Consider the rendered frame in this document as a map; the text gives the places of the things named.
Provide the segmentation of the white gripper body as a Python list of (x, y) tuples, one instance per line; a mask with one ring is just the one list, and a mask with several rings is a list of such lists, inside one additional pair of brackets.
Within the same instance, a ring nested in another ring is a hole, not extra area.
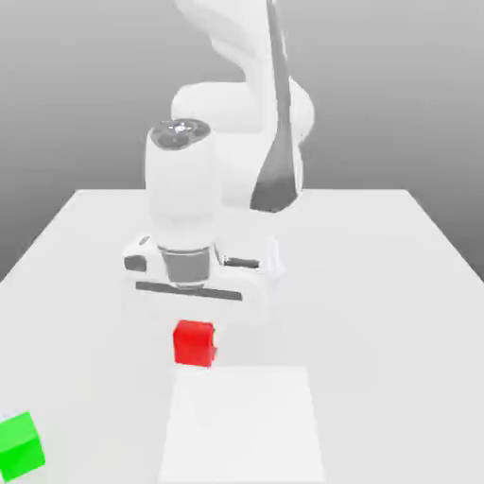
[(259, 324), (268, 316), (269, 294), (265, 283), (251, 276), (212, 279), (198, 288), (128, 276), (126, 310), (170, 324), (178, 320)]

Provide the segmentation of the small red cube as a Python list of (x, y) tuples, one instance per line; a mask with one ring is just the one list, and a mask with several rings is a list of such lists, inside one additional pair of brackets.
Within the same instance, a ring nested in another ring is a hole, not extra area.
[(216, 357), (215, 326), (211, 322), (180, 320), (173, 331), (178, 364), (210, 368)]

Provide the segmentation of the small green cube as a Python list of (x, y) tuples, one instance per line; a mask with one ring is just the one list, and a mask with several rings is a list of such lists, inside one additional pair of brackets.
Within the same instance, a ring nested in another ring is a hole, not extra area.
[(40, 434), (29, 412), (0, 422), (0, 478), (4, 483), (45, 465)]

